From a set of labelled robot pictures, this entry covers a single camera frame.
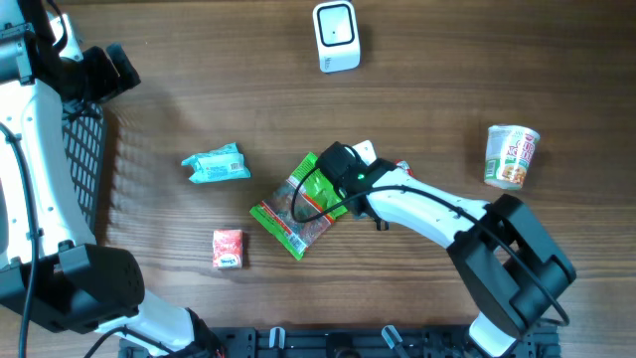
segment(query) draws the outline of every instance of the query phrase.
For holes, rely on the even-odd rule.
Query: instant noodle cup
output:
[[[521,125],[488,128],[484,182],[502,189],[521,189],[539,139],[538,133]]]

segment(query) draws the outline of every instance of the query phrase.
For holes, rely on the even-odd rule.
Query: wooden table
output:
[[[346,217],[297,262],[248,210],[335,140],[371,139],[425,183],[494,200],[503,192],[482,182],[487,128],[517,123],[542,135],[517,195],[578,272],[560,298],[572,320],[563,357],[633,356],[636,9],[608,3],[361,0],[362,63],[327,76],[315,1],[66,1],[85,45],[120,41],[143,80],[105,107],[97,237],[214,326],[469,323],[477,307],[425,238]],[[229,142],[252,178],[190,183],[181,160]],[[212,269],[218,228],[246,232],[246,268]],[[18,316],[3,308],[0,321],[0,357],[14,357]],[[31,357],[67,357],[97,336],[33,326],[29,338]],[[114,357],[116,344],[96,356]]]

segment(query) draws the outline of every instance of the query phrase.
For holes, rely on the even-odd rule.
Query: red object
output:
[[[213,268],[242,268],[241,230],[215,230],[212,238],[212,246],[214,250]]]
[[[408,163],[406,163],[406,161],[404,160],[396,160],[396,165],[401,168],[403,171],[406,172],[406,174],[410,175],[411,177],[415,177],[415,175],[413,174],[413,171],[410,170],[410,166],[408,166]]]

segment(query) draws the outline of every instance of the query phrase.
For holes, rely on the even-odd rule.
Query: wood grain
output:
[[[633,356],[633,3],[360,1],[362,64],[331,76],[315,1],[65,4],[86,44],[121,42],[143,80],[105,107],[97,236],[134,253],[165,299],[215,326],[469,323],[476,306],[422,237],[345,218],[297,262],[248,210],[334,140],[371,139],[430,185],[494,200],[487,128],[517,123],[542,136],[518,195],[578,272],[560,298],[563,357]],[[188,181],[182,159],[234,141],[251,179]],[[247,233],[247,268],[212,269],[218,228]],[[14,357],[18,316],[0,320],[0,357]],[[95,338],[34,326],[29,352],[81,356]],[[96,356],[115,353],[111,340]]]

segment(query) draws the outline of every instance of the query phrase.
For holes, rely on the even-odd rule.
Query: green plastic bag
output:
[[[302,259],[307,248],[329,229],[339,216],[347,213],[347,208],[340,207],[323,218],[305,224],[296,223],[291,218],[291,199],[294,190],[300,180],[314,168],[317,159],[314,153],[307,154],[298,168],[270,198],[261,201],[249,211],[297,260]],[[327,178],[320,171],[315,171],[300,188],[296,198],[296,217],[308,218],[340,201]]]

